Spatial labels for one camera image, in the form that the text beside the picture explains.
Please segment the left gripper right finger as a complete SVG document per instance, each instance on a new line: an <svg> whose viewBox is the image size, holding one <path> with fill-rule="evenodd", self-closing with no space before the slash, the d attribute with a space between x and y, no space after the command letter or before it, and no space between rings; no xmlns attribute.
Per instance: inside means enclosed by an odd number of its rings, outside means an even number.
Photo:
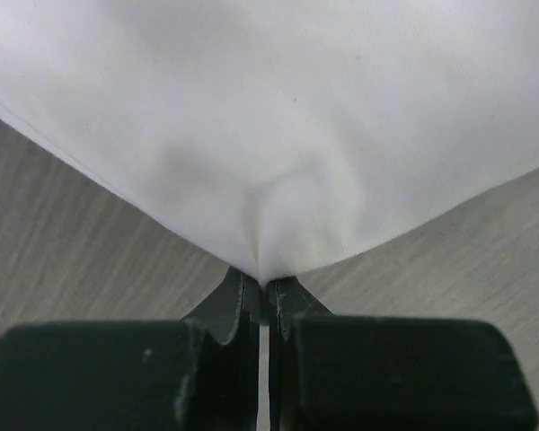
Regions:
<svg viewBox="0 0 539 431"><path fill-rule="evenodd" d="M486 321L330 312L294 277L265 290L274 430L536 430L517 356Z"/></svg>

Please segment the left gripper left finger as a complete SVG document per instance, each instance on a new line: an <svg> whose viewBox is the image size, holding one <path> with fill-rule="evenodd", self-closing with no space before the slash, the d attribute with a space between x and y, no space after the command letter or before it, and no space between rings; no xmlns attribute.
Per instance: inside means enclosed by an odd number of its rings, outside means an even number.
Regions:
<svg viewBox="0 0 539 431"><path fill-rule="evenodd" d="M0 335L0 430L253 430L259 287L237 269L179 320L44 321Z"/></svg>

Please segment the white t shirt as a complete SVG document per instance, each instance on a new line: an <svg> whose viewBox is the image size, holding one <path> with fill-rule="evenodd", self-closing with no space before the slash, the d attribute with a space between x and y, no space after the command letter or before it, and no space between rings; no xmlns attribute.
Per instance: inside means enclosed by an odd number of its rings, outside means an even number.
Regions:
<svg viewBox="0 0 539 431"><path fill-rule="evenodd" d="M539 1L0 1L0 119L269 281L539 167Z"/></svg>

